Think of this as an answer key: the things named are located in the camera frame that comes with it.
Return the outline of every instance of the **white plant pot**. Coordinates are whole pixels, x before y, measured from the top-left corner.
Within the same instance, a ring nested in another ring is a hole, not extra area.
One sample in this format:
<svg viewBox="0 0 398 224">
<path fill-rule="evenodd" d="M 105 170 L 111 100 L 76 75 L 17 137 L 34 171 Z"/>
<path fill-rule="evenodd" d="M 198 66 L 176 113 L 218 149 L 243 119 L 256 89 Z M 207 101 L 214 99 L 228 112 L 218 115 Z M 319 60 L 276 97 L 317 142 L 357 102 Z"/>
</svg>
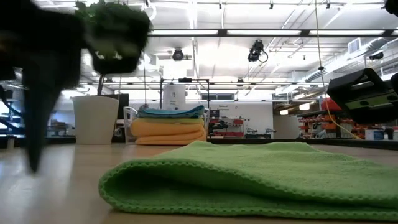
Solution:
<svg viewBox="0 0 398 224">
<path fill-rule="evenodd" d="M 119 100 L 105 96 L 77 96 L 73 98 L 73 108 L 77 144 L 112 143 Z"/>
</svg>

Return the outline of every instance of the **yellow towel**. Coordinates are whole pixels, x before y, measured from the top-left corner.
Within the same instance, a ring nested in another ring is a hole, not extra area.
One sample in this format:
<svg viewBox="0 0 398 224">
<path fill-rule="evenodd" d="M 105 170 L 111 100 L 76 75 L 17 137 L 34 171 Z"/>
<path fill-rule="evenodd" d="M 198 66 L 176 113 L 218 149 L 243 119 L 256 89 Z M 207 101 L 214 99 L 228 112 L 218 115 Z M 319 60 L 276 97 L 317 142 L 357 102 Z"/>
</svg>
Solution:
<svg viewBox="0 0 398 224">
<path fill-rule="evenodd" d="M 131 126 L 131 134 L 135 137 L 144 136 L 173 136 L 176 134 L 194 133 L 204 130 L 201 124 L 164 124 L 149 123 L 142 119 L 135 119 Z"/>
<path fill-rule="evenodd" d="M 201 118 L 138 118 L 137 120 L 148 123 L 163 123 L 163 124 L 200 124 L 204 125 L 204 120 Z"/>
<path fill-rule="evenodd" d="M 194 141 L 206 141 L 206 132 L 202 127 L 200 131 L 195 131 L 193 133 L 187 134 L 176 134 L 167 136 L 147 136 L 139 137 L 136 140 L 138 145 L 160 145 L 160 146 L 186 146 Z"/>
</svg>

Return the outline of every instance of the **hanging plant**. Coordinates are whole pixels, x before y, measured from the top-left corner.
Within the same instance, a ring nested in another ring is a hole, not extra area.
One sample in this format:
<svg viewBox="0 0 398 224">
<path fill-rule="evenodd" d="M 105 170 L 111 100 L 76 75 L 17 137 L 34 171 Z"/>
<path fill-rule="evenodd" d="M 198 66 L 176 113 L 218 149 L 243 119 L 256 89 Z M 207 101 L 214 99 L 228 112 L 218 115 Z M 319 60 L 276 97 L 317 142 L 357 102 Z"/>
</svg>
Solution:
<svg viewBox="0 0 398 224">
<path fill-rule="evenodd" d="M 86 26 L 94 70 L 101 75 L 133 72 L 152 28 L 148 15 L 127 4 L 105 0 L 89 6 L 76 2 L 76 7 L 75 15 Z"/>
</svg>

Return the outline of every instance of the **security camera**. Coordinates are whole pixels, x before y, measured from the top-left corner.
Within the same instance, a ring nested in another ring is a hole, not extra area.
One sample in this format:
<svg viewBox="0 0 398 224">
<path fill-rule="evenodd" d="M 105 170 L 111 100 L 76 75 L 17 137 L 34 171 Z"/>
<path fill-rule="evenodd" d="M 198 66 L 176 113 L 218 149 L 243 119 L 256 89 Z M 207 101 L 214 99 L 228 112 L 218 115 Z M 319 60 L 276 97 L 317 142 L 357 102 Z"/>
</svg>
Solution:
<svg viewBox="0 0 398 224">
<path fill-rule="evenodd" d="M 260 56 L 262 54 L 267 56 L 267 59 L 265 61 L 260 61 Z M 262 40 L 256 40 L 254 42 L 253 46 L 250 48 L 250 51 L 249 51 L 248 61 L 249 62 L 260 61 L 262 63 L 265 63 L 268 61 L 268 54 L 264 51 L 264 44 L 262 43 Z"/>
<path fill-rule="evenodd" d="M 182 53 L 181 49 L 175 49 L 174 53 L 172 55 L 173 60 L 175 61 L 181 61 L 184 59 L 184 54 Z"/>
</svg>

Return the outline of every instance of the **green towel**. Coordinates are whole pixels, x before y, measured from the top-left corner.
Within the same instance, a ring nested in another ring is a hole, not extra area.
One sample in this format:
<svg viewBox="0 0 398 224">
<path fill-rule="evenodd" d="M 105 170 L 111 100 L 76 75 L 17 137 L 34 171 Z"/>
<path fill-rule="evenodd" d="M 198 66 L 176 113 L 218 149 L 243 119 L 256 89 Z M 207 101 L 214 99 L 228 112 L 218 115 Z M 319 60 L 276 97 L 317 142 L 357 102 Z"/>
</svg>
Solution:
<svg viewBox="0 0 398 224">
<path fill-rule="evenodd" d="M 398 221 L 398 169 L 308 144 L 188 146 L 118 165 L 102 198 L 132 213 Z"/>
</svg>

